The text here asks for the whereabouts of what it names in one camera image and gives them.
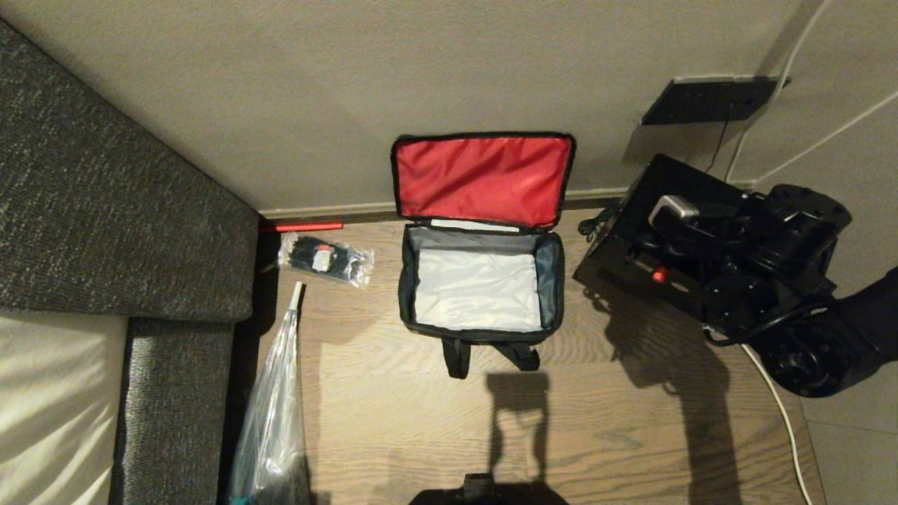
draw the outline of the wooden floor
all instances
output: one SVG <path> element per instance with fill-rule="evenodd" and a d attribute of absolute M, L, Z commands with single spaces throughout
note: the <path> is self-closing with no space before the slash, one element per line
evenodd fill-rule
<path fill-rule="evenodd" d="M 401 221 L 314 234 L 376 250 L 368 289 L 282 270 L 278 322 L 297 280 L 305 439 L 319 504 L 407 504 L 461 486 L 467 473 L 544 481 L 567 503 L 802 503 L 786 428 L 739 349 L 704 345 L 668 306 L 571 279 L 585 253 L 564 214 L 568 278 L 561 329 L 522 373 L 490 348 L 466 380 L 445 372 L 440 342 L 399 318 Z M 814 503 L 824 503 L 797 398 L 783 392 Z M 554 503 L 537 500 L 530 503 Z"/>

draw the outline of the cooler bag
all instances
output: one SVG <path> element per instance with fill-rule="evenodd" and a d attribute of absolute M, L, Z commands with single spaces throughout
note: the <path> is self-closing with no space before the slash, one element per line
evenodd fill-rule
<path fill-rule="evenodd" d="M 472 344 L 521 370 L 561 326 L 564 250 L 551 229 L 576 143 L 561 133 L 400 137 L 392 147 L 402 237 L 400 317 L 440 337 L 449 375 L 465 378 Z"/>

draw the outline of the plastic bag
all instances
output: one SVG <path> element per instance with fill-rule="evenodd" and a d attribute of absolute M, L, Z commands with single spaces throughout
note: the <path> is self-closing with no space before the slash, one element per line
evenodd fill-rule
<path fill-rule="evenodd" d="M 277 265 L 308 270 L 365 288 L 374 269 L 374 250 L 290 232 L 281 235 Z"/>
<path fill-rule="evenodd" d="M 308 505 L 296 344 L 297 282 L 265 367 L 250 394 L 228 486 L 230 505 Z"/>

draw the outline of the red lining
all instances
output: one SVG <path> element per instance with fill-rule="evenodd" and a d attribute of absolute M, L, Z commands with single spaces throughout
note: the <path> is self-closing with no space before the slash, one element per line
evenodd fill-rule
<path fill-rule="evenodd" d="M 401 214 L 552 226 L 571 149 L 570 137 L 400 141 Z"/>

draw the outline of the black wall plate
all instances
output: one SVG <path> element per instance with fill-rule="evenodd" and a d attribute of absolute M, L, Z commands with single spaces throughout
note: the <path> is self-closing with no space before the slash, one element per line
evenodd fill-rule
<path fill-rule="evenodd" d="M 776 86 L 770 77 L 673 80 L 642 117 L 642 124 L 747 120 L 767 103 Z"/>

